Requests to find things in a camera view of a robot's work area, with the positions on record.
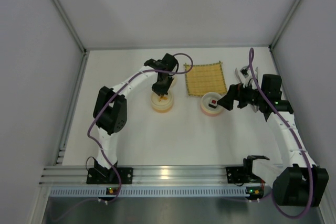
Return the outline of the sushi roll red centre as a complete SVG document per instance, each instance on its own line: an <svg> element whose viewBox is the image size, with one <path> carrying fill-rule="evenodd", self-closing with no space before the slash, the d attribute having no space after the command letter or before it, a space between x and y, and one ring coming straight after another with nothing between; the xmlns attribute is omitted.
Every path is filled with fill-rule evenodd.
<svg viewBox="0 0 336 224"><path fill-rule="evenodd" d="M217 106L218 106L218 104L217 104L217 100L215 100L215 99L211 99L211 100L209 101L209 103L208 103L208 106L209 106L210 108L212 108L212 109L216 109Z"/></svg>

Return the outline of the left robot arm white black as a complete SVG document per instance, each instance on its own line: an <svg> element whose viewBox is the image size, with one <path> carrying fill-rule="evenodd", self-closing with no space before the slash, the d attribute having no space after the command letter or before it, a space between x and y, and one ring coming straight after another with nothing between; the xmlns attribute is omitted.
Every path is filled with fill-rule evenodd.
<svg viewBox="0 0 336 224"><path fill-rule="evenodd" d="M160 113L168 112L174 103L170 87L179 74L179 62L175 55L165 54L162 59L149 59L143 67L124 82L109 88L103 86L96 99L93 122L87 136L98 146L93 168L88 169L88 179L100 183L120 180L117 169L117 145L120 131L128 120L128 103L139 91L151 87L152 108Z"/></svg>

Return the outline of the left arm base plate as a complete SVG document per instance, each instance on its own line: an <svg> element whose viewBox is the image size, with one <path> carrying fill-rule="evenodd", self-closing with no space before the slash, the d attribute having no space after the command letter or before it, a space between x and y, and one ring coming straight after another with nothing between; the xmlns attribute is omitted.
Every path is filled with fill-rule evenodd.
<svg viewBox="0 0 336 224"><path fill-rule="evenodd" d="M121 184L132 184L133 180L133 168L131 167L117 167L117 172L121 179ZM86 183L89 185L107 185L118 184L119 179L115 171L106 168L90 168L88 170Z"/></svg>

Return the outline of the metal tongs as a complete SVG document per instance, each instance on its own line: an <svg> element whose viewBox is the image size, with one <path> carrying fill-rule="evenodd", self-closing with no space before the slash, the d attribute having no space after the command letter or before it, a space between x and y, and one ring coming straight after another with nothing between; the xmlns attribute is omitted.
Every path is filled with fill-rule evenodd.
<svg viewBox="0 0 336 224"><path fill-rule="evenodd" d="M239 72L239 70L238 70L238 68L236 68L236 69L235 69L235 76L236 76L238 82L242 83L242 82L240 81L240 77L238 76L238 72ZM258 69L258 67L256 67L256 68L254 69L254 73L255 73L256 80L257 80L257 82L258 82L258 77L259 77L259 69ZM253 80L253 81L251 82L251 84L250 84L249 86L247 86L247 87L252 87L253 89L256 89L256 84L255 84L254 80ZM251 105L251 107L252 107L252 110L253 110L255 113L258 112L258 110L259 110L259 107L258 107L258 106L256 106L256 105Z"/></svg>

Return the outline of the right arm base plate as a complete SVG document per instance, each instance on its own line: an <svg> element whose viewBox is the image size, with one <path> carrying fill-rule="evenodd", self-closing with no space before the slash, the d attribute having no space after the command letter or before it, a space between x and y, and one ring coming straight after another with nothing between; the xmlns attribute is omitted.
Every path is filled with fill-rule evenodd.
<svg viewBox="0 0 336 224"><path fill-rule="evenodd" d="M242 186L248 183L261 183L261 179L251 172L251 168L244 166L228 166L226 175L229 184Z"/></svg>

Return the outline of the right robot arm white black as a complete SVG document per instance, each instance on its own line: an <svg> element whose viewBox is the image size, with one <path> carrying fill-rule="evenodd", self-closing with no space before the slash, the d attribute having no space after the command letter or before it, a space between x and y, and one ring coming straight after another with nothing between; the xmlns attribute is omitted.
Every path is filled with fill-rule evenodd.
<svg viewBox="0 0 336 224"><path fill-rule="evenodd" d="M249 155L243 160L243 176L263 180L272 188L279 206L319 206L329 175L309 156L300 138L290 102L281 98L281 76L264 74L260 89L251 84L232 84L218 105L231 111L234 101L238 108L258 107L270 127L280 151L282 168L266 156Z"/></svg>

